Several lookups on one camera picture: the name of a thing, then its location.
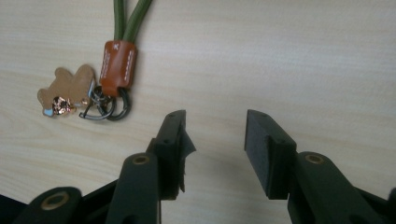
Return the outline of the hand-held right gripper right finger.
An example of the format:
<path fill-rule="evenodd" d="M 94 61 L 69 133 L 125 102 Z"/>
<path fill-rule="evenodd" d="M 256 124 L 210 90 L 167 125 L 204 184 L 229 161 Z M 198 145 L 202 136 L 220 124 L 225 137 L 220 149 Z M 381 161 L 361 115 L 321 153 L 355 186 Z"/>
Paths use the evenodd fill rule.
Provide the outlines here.
<path fill-rule="evenodd" d="M 296 148 L 295 141 L 271 116 L 253 109 L 247 111 L 245 151 L 270 200 L 288 199 Z"/>

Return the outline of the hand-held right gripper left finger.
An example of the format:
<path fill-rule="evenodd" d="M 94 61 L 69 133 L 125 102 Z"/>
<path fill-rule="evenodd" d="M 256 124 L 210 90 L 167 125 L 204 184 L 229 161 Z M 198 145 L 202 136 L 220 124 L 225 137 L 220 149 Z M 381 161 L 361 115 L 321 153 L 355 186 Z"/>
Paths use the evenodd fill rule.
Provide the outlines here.
<path fill-rule="evenodd" d="M 186 159 L 196 150 L 186 131 L 186 117 L 186 110 L 166 115 L 157 136 L 148 147 L 148 153 L 158 158 L 162 200 L 175 200 L 180 191 L 185 191 Z"/>

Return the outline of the green cord keychain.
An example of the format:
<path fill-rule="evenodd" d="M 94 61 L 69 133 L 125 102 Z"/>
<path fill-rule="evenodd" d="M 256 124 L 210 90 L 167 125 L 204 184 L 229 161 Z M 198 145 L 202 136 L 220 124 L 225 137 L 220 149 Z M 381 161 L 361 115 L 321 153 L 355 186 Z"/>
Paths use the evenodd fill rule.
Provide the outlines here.
<path fill-rule="evenodd" d="M 137 47 L 134 42 L 152 0 L 138 0 L 129 18 L 125 0 L 113 0 L 114 38 L 105 43 L 100 85 L 90 93 L 91 102 L 79 116 L 88 120 L 124 119 L 131 111 L 128 90 L 133 83 Z"/>

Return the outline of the tan bear-shaped charm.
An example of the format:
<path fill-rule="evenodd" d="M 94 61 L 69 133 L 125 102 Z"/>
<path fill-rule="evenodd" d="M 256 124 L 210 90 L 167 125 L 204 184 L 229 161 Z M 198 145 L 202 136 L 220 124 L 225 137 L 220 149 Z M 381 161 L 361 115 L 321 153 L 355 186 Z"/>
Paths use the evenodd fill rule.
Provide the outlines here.
<path fill-rule="evenodd" d="M 95 87 L 95 75 L 88 64 L 83 64 L 75 74 L 62 67 L 57 68 L 54 74 L 52 83 L 37 92 L 44 116 L 54 117 L 88 105 Z"/>

